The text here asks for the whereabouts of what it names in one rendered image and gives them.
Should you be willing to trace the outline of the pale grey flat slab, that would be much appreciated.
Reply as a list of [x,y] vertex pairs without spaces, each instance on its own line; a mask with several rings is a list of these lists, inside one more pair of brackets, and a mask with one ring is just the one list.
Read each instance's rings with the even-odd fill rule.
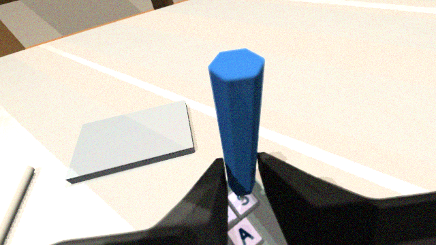
[[185,100],[82,125],[71,184],[195,153]]

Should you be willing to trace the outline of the white and yellow cylinder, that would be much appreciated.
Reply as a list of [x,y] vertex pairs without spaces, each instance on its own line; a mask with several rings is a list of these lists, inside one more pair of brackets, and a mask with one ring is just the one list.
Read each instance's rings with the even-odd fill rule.
[[34,171],[35,168],[29,165],[16,166],[0,194],[0,245],[3,245]]

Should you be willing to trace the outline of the keyboard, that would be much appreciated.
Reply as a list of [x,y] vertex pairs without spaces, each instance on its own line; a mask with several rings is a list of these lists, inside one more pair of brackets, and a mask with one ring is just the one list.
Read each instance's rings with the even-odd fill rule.
[[252,193],[245,198],[236,196],[228,186],[228,245],[287,245],[263,184],[256,177]]

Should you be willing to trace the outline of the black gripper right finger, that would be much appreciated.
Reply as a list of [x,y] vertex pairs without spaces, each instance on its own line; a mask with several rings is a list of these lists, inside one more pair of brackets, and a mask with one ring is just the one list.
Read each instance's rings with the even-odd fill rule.
[[436,191],[365,197],[258,152],[266,196],[287,245],[397,245],[436,238]]

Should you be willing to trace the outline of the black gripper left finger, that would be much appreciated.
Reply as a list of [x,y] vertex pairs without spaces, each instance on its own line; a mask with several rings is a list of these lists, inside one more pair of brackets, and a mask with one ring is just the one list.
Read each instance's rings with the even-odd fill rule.
[[228,186],[223,157],[216,158],[188,193],[151,228],[50,245],[228,245]]

